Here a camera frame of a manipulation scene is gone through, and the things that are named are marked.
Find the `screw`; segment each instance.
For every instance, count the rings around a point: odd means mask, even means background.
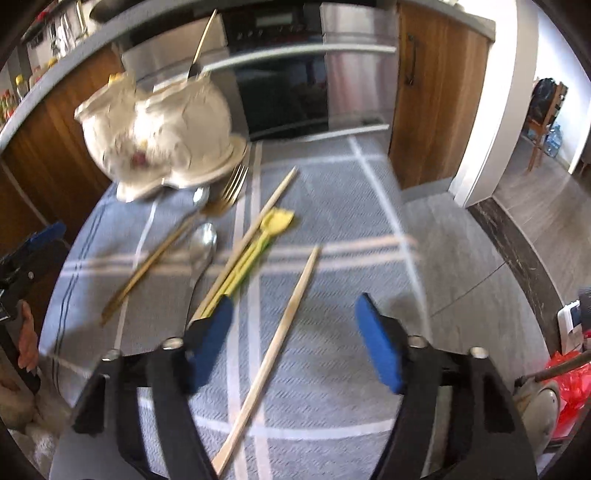
[[[468,352],[474,358],[488,358],[488,352],[481,346],[473,346]]]
[[[411,335],[408,337],[408,344],[413,348],[425,348],[427,341],[421,336]]]
[[[176,350],[177,348],[181,348],[182,346],[183,339],[178,337],[169,338],[162,343],[162,348],[164,350]]]
[[[121,350],[117,350],[115,348],[109,350],[107,353],[103,355],[101,360],[103,362],[111,362],[113,360],[117,360],[121,356]]]

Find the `person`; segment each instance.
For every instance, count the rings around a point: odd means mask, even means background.
[[[18,366],[33,371],[38,368],[38,336],[31,307],[20,302],[22,325],[18,332]],[[41,377],[36,395],[26,387],[8,358],[0,354],[0,417],[12,438],[37,470],[48,478],[57,440],[70,415],[69,406],[51,382]]]

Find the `fork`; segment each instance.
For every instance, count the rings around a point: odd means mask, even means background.
[[[101,325],[105,325],[111,316],[115,313],[117,308],[123,303],[125,297],[129,294],[133,287],[140,281],[140,279],[146,275],[152,265],[158,260],[164,251],[174,243],[191,225],[194,224],[194,219],[199,215],[205,215],[206,217],[220,217],[226,213],[240,195],[244,181],[246,180],[246,174],[248,167],[240,162],[230,175],[228,183],[222,190],[221,195],[215,199],[207,202],[205,207],[201,211],[194,212],[182,221],[182,223],[175,228],[174,231],[168,234],[168,236],[149,254],[148,258],[134,271],[129,280],[113,294],[103,312],[100,316]]]
[[[246,180],[247,172],[248,166],[242,162],[234,167],[232,175],[220,196],[215,200],[207,202],[205,207],[201,210],[201,214],[206,217],[219,217],[226,213],[230,207],[236,203],[242,190],[242,186],[244,185],[244,181]]]

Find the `wooden floor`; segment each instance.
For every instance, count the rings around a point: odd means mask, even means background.
[[[537,250],[562,300],[577,299],[591,285],[591,169],[573,176],[543,156],[526,173],[531,145],[519,139],[495,190],[503,206]]]

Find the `human hand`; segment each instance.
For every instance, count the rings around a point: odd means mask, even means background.
[[[18,366],[26,368],[27,372],[33,370],[39,362],[39,349],[37,348],[37,334],[33,322],[31,307],[26,301],[21,303],[22,327],[18,337]]]

